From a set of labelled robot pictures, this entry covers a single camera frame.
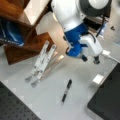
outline black pen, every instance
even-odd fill
[[[63,98],[62,98],[62,101],[61,101],[62,104],[64,104],[64,102],[65,102],[65,99],[66,99],[67,94],[68,94],[68,90],[70,89],[71,85],[72,85],[72,80],[69,80],[69,82],[68,82],[68,84],[67,84],[66,91],[65,91],[65,93],[64,93],[64,95],[63,95]]]

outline wire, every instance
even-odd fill
[[[101,25],[101,27],[100,27],[100,29],[99,29],[99,31],[98,31],[96,37],[98,37],[99,34],[101,33],[101,30],[102,30],[102,28],[103,28],[104,23],[105,23],[105,16],[103,15],[102,25]]]
[[[96,43],[96,38],[95,38],[95,36],[94,36],[92,33],[90,33],[90,32],[89,32],[89,34],[93,37],[94,43]]]

